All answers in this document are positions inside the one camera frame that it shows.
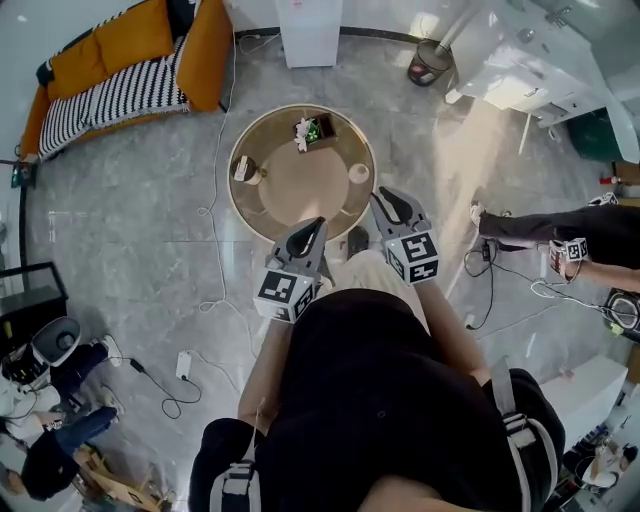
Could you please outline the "person's beige trousers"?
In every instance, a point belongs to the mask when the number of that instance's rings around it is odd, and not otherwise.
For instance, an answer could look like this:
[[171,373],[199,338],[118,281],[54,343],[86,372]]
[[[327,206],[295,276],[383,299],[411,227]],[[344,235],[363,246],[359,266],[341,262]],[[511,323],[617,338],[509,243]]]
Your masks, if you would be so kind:
[[404,301],[414,316],[427,326],[417,292],[399,277],[379,251],[361,251],[346,262],[334,265],[330,270],[333,284],[321,291],[320,297],[332,292],[359,288],[384,292]]

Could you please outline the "orange sofa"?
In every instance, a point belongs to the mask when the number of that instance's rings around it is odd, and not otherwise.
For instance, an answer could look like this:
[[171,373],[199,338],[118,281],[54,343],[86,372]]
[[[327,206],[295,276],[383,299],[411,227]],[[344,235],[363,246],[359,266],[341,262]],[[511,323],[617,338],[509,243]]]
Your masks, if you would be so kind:
[[[223,0],[200,0],[193,24],[182,37],[185,44],[176,81],[189,100],[189,111],[215,111],[222,106],[226,62],[232,42],[232,24]],[[54,100],[74,97],[136,63],[169,56],[174,53],[177,39],[172,37],[166,0],[142,0],[71,40],[49,57],[55,80],[47,88],[38,82],[17,147],[19,158],[48,160],[39,157],[38,141]],[[71,144],[173,113],[129,120],[90,132]]]

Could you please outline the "round glass coffee table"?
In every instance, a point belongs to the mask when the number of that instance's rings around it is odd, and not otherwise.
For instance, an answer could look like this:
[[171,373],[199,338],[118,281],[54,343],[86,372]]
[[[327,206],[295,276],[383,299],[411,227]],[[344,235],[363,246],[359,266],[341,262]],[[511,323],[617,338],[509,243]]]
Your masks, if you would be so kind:
[[[338,140],[327,148],[299,153],[293,127],[302,118],[329,113]],[[233,161],[242,155],[267,170],[256,186],[231,177]],[[349,181],[356,164],[370,169],[361,185]],[[257,236],[273,242],[287,228],[322,216],[327,239],[345,236],[367,213],[370,194],[377,185],[373,147],[364,131],[346,115],[314,104],[292,104],[273,109],[252,121],[237,139],[227,166],[227,190],[239,218]]]

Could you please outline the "white desk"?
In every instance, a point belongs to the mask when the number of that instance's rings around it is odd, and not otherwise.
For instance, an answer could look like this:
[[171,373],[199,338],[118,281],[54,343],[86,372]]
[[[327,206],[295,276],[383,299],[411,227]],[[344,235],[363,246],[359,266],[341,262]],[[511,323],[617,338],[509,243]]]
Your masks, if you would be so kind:
[[533,117],[548,128],[605,109],[623,160],[640,163],[640,141],[629,111],[616,98],[590,43],[558,14],[531,0],[469,0],[442,40],[457,81],[445,95]]

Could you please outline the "black glass cabinet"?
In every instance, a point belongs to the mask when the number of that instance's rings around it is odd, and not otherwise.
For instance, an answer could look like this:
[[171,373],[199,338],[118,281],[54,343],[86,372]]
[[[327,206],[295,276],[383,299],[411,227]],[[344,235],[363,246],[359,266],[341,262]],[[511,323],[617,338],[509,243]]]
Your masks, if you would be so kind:
[[67,314],[68,299],[53,261],[0,270],[0,326],[40,328]]

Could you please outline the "white cylindrical container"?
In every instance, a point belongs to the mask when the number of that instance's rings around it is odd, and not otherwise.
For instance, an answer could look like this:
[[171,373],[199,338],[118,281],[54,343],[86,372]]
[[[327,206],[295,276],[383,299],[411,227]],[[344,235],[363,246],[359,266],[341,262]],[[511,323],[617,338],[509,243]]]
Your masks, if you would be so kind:
[[251,157],[242,155],[233,161],[230,174],[236,182],[256,186],[267,176],[268,172]]

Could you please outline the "person's black shirt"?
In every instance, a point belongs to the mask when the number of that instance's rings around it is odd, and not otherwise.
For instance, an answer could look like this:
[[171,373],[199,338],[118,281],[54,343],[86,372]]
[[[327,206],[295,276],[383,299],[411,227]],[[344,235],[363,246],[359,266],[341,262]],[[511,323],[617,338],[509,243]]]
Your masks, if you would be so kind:
[[364,289],[313,302],[293,329],[266,432],[224,418],[204,430],[190,512],[213,512],[215,480],[256,450],[262,512],[356,512],[383,476],[489,512],[532,512],[552,491],[541,439],[512,452],[490,384],[446,366],[408,305]]

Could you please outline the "dark green bin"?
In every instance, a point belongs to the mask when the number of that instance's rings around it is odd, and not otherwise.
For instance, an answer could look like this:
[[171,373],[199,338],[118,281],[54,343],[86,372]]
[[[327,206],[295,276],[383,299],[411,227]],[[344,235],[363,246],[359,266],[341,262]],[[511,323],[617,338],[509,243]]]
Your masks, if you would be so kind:
[[622,156],[605,108],[566,122],[569,139],[579,156],[597,162],[620,161]]

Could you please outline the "wooden flower box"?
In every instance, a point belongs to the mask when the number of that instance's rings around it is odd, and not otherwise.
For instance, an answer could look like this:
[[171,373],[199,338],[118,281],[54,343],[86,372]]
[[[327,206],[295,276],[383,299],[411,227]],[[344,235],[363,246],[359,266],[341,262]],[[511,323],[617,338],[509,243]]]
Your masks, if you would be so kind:
[[334,145],[337,140],[332,116],[322,113],[302,118],[293,127],[294,143],[299,153],[308,153]]

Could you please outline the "person's right shoe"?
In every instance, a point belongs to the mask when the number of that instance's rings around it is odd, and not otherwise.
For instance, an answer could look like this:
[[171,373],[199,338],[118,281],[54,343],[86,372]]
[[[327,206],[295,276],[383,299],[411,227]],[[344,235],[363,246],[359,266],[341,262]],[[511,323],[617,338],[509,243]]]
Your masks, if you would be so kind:
[[355,226],[347,235],[347,259],[369,249],[369,233],[362,226]]

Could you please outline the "wooden crate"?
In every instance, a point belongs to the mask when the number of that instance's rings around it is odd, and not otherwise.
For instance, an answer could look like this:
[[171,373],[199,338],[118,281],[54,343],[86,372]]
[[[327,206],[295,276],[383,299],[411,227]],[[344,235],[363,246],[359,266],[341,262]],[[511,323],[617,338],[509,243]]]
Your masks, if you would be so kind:
[[175,494],[172,490],[163,492],[153,482],[151,468],[134,482],[111,471],[106,457],[96,448],[83,444],[76,456],[81,462],[79,477],[91,491],[132,506],[137,512],[171,512]]

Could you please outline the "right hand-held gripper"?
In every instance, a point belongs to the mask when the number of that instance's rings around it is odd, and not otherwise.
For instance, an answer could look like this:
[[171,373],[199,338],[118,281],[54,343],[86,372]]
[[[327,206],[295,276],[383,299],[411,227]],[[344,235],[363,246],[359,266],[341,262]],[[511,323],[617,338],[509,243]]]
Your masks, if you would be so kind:
[[392,187],[380,186],[379,193],[393,210],[390,215],[381,199],[375,193],[370,195],[369,203],[384,239],[387,263],[407,285],[434,279],[439,269],[439,255],[435,232],[421,203]]

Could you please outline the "white box cabinet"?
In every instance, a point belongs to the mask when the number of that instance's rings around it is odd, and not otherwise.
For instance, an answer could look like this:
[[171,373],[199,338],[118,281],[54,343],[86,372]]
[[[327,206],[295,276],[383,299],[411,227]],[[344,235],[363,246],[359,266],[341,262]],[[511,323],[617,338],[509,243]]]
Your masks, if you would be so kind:
[[608,418],[627,372],[622,364],[598,355],[574,368],[569,376],[559,376],[541,385],[565,429],[564,451]]

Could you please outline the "person's left forearm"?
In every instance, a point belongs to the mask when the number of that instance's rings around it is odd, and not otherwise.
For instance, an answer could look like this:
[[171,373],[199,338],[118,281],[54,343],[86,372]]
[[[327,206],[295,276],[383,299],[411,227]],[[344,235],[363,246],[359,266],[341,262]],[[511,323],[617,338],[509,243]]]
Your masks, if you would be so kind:
[[281,381],[292,330],[292,324],[270,322],[240,397],[238,419],[255,426],[263,434],[267,434],[281,406]]

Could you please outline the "person's right forearm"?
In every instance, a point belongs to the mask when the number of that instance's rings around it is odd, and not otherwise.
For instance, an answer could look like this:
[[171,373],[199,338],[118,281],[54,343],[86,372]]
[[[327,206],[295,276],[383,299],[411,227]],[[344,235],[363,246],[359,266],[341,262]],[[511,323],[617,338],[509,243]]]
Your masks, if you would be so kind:
[[464,327],[435,281],[414,286],[431,335],[446,364],[476,379],[480,386],[490,380],[481,348]]

